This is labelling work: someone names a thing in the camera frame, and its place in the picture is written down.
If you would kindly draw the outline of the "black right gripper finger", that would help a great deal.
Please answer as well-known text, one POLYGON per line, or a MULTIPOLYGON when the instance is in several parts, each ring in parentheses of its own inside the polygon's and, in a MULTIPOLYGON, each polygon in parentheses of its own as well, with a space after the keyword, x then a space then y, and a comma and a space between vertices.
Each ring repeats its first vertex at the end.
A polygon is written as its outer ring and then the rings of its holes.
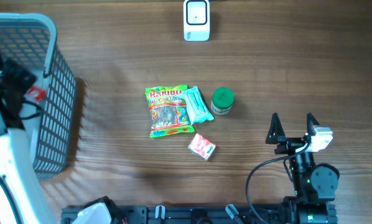
POLYGON ((282 144, 286 142, 286 135, 277 113, 272 114, 271 125, 265 140, 266 144, 282 144))
POLYGON ((316 126, 319 125, 319 122, 315 119, 312 113, 307 114, 307 134, 309 136, 314 136, 316 133, 316 126))

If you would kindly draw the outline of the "green lid jar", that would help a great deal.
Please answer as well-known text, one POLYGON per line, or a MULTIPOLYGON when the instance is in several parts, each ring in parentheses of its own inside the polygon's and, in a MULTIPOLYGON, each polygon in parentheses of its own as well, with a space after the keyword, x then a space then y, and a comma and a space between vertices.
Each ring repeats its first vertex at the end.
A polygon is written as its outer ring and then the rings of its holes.
POLYGON ((212 96, 211 110, 217 115, 229 113, 235 101, 235 94, 230 88, 219 87, 212 96))

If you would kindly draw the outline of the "red white snack packet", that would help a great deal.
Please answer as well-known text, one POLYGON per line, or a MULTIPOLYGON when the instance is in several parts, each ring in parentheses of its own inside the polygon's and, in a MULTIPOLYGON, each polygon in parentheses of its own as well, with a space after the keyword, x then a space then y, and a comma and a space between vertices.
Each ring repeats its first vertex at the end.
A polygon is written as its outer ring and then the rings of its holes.
POLYGON ((215 148, 215 144, 198 133, 193 137, 192 141, 188 145, 189 150, 205 160, 208 160, 211 157, 215 148))

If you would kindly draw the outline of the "teal tissue packet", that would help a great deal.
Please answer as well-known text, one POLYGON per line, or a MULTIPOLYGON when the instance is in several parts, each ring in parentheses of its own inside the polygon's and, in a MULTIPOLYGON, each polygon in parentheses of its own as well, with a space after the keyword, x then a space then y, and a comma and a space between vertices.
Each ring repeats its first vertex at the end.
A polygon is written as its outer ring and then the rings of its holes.
POLYGON ((214 120, 197 86, 185 90, 183 97, 187 104, 187 113, 191 124, 214 120))

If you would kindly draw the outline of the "Haribo gummy candy bag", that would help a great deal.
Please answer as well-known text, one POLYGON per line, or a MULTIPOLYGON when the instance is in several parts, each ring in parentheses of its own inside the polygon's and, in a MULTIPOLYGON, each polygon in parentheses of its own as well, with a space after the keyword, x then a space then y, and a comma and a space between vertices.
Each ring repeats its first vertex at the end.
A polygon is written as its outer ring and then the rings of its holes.
POLYGON ((151 116, 150 138, 178 133, 194 133, 182 94, 187 85, 155 86, 145 89, 151 116))

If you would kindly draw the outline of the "red Nescafe coffee stick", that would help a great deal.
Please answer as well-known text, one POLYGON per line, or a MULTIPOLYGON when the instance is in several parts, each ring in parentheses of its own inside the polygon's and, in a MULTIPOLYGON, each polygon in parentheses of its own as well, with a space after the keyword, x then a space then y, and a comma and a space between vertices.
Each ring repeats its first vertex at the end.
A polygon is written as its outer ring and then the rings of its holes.
POLYGON ((45 100, 47 96, 47 90, 40 88, 36 85, 31 86, 26 92, 29 98, 32 98, 35 102, 40 103, 45 100))

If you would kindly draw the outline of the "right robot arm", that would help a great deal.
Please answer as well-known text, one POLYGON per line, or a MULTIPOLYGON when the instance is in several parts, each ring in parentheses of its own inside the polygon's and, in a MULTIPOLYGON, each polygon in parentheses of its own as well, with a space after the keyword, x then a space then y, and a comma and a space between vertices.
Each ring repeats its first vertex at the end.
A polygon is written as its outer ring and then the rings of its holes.
POLYGON ((330 164, 316 164, 314 153, 325 149, 333 139, 333 131, 323 126, 312 114, 307 114, 307 132, 301 138, 288 138, 277 113, 271 118, 266 143, 275 144, 276 154, 285 154, 289 162, 287 175, 294 186, 295 196, 284 197, 278 214, 270 214, 269 223, 338 222, 335 200, 340 173, 330 164))

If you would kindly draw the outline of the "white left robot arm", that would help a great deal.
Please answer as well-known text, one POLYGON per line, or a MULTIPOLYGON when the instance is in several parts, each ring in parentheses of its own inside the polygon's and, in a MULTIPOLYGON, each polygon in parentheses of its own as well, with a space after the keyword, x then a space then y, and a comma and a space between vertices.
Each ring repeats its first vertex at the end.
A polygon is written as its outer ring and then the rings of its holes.
POLYGON ((36 75, 0 51, 0 221, 56 223, 37 176, 67 161, 76 82, 36 75))

